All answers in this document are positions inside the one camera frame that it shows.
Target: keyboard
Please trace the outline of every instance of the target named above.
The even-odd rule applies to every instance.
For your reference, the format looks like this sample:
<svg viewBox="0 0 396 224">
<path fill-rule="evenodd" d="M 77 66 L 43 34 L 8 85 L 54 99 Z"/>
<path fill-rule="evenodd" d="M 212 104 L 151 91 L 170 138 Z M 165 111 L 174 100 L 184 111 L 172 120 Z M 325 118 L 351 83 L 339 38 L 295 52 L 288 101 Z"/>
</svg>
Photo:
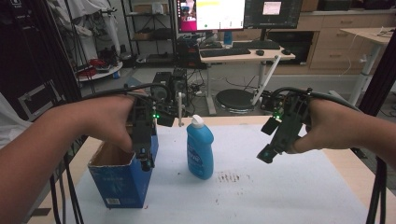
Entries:
<svg viewBox="0 0 396 224">
<path fill-rule="evenodd" d="M 233 49 L 280 49 L 275 41 L 253 40 L 250 42 L 233 42 Z"/>
<path fill-rule="evenodd" d="M 206 49 L 199 51 L 203 58 L 250 54 L 248 49 Z"/>
</svg>

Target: white table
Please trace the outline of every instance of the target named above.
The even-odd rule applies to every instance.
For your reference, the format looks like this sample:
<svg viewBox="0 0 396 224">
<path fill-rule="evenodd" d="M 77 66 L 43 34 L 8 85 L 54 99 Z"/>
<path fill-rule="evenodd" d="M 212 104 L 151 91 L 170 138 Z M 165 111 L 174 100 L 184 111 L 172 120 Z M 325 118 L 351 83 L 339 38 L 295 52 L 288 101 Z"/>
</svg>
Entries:
<svg viewBox="0 0 396 224">
<path fill-rule="evenodd" d="M 394 27 L 383 27 L 383 28 L 350 28 L 350 29 L 341 29 L 346 33 L 361 36 L 365 39 L 368 39 L 374 45 L 371 49 L 371 53 L 367 58 L 367 62 L 364 64 L 361 73 L 359 74 L 358 81 L 353 88 L 353 91 L 349 97 L 349 102 L 352 105 L 355 105 L 358 102 L 359 96 L 369 78 L 370 71 L 375 63 L 375 59 L 378 56 L 379 51 L 385 47 L 390 41 L 390 37 L 392 33 L 381 35 L 381 31 L 390 31 L 391 29 L 395 29 Z"/>
<path fill-rule="evenodd" d="M 270 139 L 258 129 L 268 118 L 204 118 L 215 135 L 215 173 L 206 181 L 188 171 L 186 127 L 176 122 L 171 129 L 161 127 L 156 167 L 142 209 L 105 208 L 87 174 L 87 163 L 101 141 L 89 138 L 71 162 L 85 223 L 364 223 L 374 174 L 351 150 L 278 155 L 272 164 L 256 159 Z M 189 124 L 191 119 L 183 121 Z M 40 207 L 51 207 L 50 196 Z M 387 223 L 396 223 L 395 211 L 396 197 L 387 190 Z M 283 217 L 288 222 L 271 222 Z M 29 221 L 36 223 L 53 223 L 53 216 Z"/>
</svg>

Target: round black base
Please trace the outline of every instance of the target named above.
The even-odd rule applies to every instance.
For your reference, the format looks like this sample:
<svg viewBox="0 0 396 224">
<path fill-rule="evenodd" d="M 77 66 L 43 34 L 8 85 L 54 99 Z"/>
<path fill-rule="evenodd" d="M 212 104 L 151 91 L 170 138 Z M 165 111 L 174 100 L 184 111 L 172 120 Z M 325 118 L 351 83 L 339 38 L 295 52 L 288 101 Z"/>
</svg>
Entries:
<svg viewBox="0 0 396 224">
<path fill-rule="evenodd" d="M 253 93 L 231 89 L 219 92 L 216 95 L 216 104 L 226 111 L 242 114 L 254 109 L 252 99 Z"/>
</svg>

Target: white cloth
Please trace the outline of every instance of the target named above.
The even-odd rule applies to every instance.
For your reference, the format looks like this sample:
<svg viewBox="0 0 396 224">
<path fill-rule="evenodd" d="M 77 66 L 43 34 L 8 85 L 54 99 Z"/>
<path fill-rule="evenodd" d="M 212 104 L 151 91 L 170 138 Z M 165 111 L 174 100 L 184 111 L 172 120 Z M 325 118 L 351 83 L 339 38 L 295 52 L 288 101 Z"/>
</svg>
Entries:
<svg viewBox="0 0 396 224">
<path fill-rule="evenodd" d="M 23 133 L 32 122 L 20 119 L 0 92 L 0 149 Z"/>
</svg>

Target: blue detergent bottle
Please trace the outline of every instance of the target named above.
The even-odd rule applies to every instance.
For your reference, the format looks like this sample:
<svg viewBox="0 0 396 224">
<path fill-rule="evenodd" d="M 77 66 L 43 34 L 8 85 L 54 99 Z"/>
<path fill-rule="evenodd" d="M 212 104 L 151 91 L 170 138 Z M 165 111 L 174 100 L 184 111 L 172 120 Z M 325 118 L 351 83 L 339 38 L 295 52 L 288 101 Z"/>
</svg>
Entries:
<svg viewBox="0 0 396 224">
<path fill-rule="evenodd" d="M 208 179 L 213 175 L 212 132 L 207 128 L 204 120 L 192 116 L 192 122 L 187 127 L 187 163 L 189 170 L 201 179 Z"/>
</svg>

